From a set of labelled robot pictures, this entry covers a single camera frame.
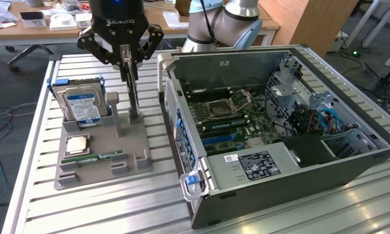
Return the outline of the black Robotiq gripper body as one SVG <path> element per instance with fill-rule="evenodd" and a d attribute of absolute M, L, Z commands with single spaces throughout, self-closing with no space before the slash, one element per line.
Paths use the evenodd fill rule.
<path fill-rule="evenodd" d="M 109 45 L 137 43 L 148 29 L 141 0 L 92 0 L 92 28 Z"/>

